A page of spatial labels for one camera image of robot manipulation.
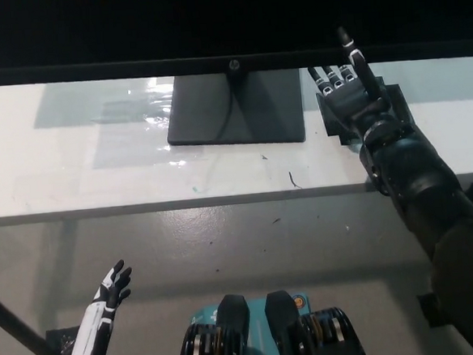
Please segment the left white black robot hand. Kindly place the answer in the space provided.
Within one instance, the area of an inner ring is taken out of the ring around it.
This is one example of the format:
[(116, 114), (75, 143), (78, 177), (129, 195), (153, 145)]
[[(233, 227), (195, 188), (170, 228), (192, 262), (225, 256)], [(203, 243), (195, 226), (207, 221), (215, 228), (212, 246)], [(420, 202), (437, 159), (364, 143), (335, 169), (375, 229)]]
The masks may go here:
[(72, 355), (106, 355), (118, 307), (131, 294), (131, 267), (120, 259), (100, 283), (85, 310)]

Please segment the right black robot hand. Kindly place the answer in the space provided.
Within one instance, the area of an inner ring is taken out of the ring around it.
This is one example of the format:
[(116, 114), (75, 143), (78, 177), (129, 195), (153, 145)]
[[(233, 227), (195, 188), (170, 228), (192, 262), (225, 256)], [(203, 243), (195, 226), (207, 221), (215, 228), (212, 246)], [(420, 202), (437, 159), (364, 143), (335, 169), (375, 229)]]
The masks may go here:
[(328, 66), (323, 68), (325, 76), (320, 76), (312, 66), (308, 72), (341, 126), (364, 139), (367, 131), (381, 121), (381, 115), (389, 112), (389, 98), (343, 27), (338, 28), (338, 39), (349, 64), (342, 65), (339, 74)]

